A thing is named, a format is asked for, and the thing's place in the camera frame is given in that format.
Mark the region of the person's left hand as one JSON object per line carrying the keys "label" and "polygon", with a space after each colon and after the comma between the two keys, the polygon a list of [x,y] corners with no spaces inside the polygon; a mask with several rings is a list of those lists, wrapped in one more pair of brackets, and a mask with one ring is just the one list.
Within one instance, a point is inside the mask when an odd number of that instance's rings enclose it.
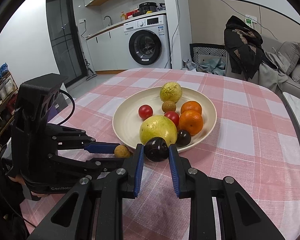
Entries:
{"label": "person's left hand", "polygon": [[[21,175],[16,175],[15,177],[10,177],[10,176],[8,176],[8,177],[10,178],[11,181],[17,182],[26,187],[25,181]],[[31,194],[33,196],[37,196],[37,197],[47,197],[48,196],[48,194],[39,194],[39,193],[35,193],[32,191],[31,191]]]}

